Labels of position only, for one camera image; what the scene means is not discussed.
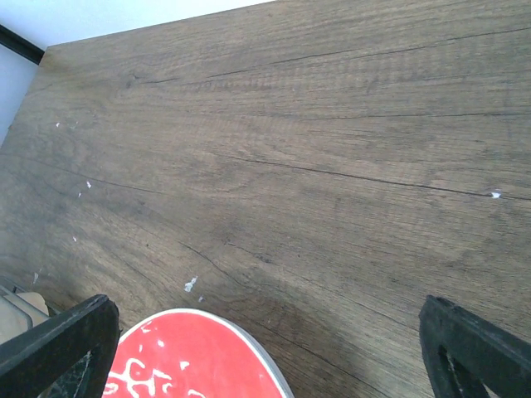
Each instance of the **black strip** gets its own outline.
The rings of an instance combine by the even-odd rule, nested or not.
[[[2,25],[0,25],[0,44],[37,65],[41,62],[42,56],[44,56],[44,51],[39,47]]]

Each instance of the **beige object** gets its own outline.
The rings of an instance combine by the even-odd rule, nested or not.
[[[28,329],[28,318],[22,312],[29,315],[33,327],[48,319],[48,308],[39,293],[28,292],[1,297],[0,344]]]

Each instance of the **white background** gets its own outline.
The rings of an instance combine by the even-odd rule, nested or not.
[[[43,50],[54,44],[250,6],[268,0],[0,0],[0,24]],[[0,46],[0,143],[37,72]]]

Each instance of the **red glossy surface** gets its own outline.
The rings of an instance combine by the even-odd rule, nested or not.
[[[259,354],[221,318],[166,312],[146,319],[122,337],[104,396],[283,395]]]

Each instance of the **brown wood tabletop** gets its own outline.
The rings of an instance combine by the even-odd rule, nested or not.
[[[53,46],[0,150],[0,270],[63,308],[108,294],[124,328],[228,318],[298,397],[432,396],[427,294],[531,340],[530,132],[522,0],[279,1]]]

